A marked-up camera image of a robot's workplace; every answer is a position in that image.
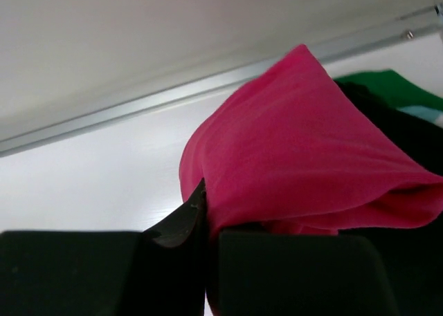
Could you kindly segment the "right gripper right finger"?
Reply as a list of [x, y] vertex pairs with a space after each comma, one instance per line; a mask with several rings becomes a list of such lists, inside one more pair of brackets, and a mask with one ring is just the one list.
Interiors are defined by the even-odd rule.
[[207, 285], [214, 315], [398, 315], [383, 262], [355, 236], [221, 232]]

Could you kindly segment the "pink t shirt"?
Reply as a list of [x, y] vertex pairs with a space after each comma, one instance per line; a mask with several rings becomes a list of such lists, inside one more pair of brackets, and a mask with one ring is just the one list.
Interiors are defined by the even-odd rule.
[[183, 199], [206, 186], [211, 236], [412, 229], [442, 213], [442, 178], [391, 142], [299, 45], [236, 90], [187, 142]]

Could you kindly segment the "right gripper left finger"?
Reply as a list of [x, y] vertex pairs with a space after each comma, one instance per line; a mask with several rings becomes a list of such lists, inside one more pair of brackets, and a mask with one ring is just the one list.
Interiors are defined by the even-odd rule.
[[206, 186], [142, 231], [5, 231], [2, 315], [203, 315]]

